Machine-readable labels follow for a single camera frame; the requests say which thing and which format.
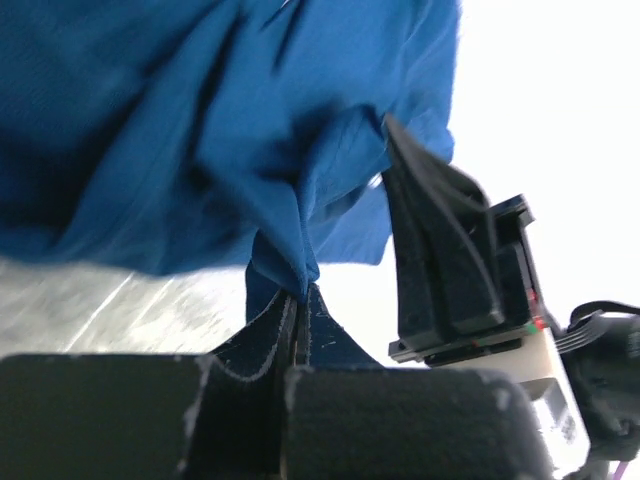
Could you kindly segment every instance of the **black foam pad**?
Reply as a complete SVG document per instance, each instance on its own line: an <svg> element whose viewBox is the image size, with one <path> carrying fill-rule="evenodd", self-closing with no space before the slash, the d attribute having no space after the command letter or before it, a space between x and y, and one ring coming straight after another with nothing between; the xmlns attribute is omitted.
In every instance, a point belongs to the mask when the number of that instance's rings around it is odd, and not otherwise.
<svg viewBox="0 0 640 480"><path fill-rule="evenodd" d="M285 398L289 480L552 478L526 393L498 372L297 367Z"/></svg>

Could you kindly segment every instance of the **black bracket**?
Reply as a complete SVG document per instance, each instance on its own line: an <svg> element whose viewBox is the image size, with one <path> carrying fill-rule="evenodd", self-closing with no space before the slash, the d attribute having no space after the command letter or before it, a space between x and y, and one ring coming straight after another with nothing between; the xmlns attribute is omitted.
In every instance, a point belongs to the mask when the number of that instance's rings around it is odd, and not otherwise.
<svg viewBox="0 0 640 480"><path fill-rule="evenodd" d="M393 168L383 174L394 231L398 362L437 366L519 348L559 327L545 308L522 196L491 207L469 177L387 116Z"/></svg>

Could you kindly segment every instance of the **blue cloth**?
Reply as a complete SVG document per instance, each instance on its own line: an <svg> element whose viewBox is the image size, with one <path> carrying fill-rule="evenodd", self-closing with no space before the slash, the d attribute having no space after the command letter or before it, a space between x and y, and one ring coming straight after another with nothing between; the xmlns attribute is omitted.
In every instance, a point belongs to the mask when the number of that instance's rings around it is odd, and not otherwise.
<svg viewBox="0 0 640 480"><path fill-rule="evenodd" d="M318 262L379 262L382 117L451 159L457 25L452 0L2 0L0 254L251 259L249 294L300 298Z"/></svg>

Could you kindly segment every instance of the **purple wire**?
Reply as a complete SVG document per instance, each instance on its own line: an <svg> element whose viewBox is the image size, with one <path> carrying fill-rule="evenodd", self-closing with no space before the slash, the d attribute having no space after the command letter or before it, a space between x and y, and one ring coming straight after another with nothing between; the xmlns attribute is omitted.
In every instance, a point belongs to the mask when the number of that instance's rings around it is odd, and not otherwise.
<svg viewBox="0 0 640 480"><path fill-rule="evenodd" d="M613 474L612 480L620 480L624 475L624 471L629 466L629 462L620 462L618 464L618 468L616 468L615 473Z"/></svg>

